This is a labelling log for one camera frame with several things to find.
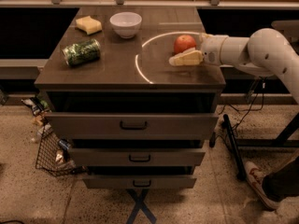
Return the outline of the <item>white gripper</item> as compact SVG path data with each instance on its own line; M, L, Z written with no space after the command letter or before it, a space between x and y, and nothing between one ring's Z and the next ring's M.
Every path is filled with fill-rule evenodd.
M221 65L221 48L227 38L228 35L200 33L199 41L202 52L195 48L187 49L170 57L169 63L172 66L199 65L204 60L205 63Z

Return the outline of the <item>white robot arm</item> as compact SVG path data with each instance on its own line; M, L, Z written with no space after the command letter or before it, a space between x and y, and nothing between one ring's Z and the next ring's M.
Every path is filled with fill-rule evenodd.
M250 37L200 34L200 49L169 59L173 66L208 63L231 65L256 77L276 76L299 104L299 56L280 32L264 28Z

